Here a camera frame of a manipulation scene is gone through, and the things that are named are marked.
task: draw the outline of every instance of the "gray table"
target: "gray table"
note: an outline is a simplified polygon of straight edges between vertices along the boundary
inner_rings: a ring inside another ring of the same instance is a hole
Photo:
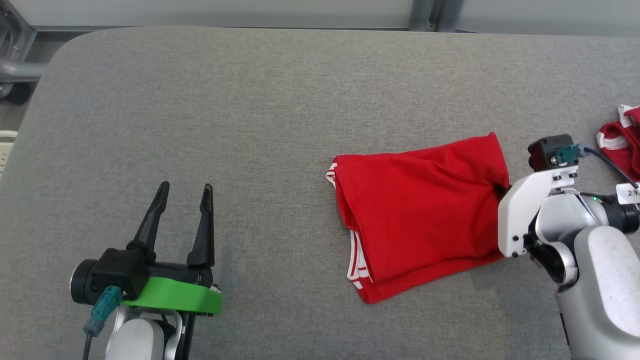
[[[186,259],[214,185],[226,297],[196,322],[193,359],[568,359],[554,286],[528,259],[365,305],[324,173],[336,154],[495,131],[514,181],[530,173],[529,142],[593,143],[618,104],[638,103],[639,58],[630,38],[167,27],[74,39],[0,181],[0,357],[80,358],[90,307],[71,301],[69,276],[122,248],[169,180],[162,261]],[[597,160],[579,174],[581,190],[613,191]]]

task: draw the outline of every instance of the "caster wheel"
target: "caster wheel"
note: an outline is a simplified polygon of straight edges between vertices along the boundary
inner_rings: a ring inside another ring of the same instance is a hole
[[[9,94],[4,99],[14,105],[22,105],[31,96],[31,89],[27,83],[14,83],[9,91]]]

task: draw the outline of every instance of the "red fabric with white trim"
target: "red fabric with white trim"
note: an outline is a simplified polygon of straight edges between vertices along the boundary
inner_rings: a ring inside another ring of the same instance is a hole
[[[604,124],[596,134],[600,150],[633,180],[640,181],[640,107],[620,105],[619,120]]]
[[[502,257],[495,134],[402,154],[340,155],[326,178],[350,230],[347,278],[373,304]]]

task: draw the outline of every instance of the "white wall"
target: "white wall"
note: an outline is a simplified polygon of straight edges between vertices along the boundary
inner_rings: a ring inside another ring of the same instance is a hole
[[[405,28],[412,0],[10,0],[34,27]],[[640,36],[640,0],[466,0],[459,29]]]

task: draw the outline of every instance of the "floor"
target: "floor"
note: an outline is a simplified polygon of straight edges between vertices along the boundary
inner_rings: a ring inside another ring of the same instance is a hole
[[[27,61],[49,62],[62,45],[79,35],[82,33],[39,33],[29,51]],[[37,83],[32,83],[30,87],[34,89],[36,85]],[[13,105],[0,99],[0,130],[18,131],[28,106],[29,102]]]

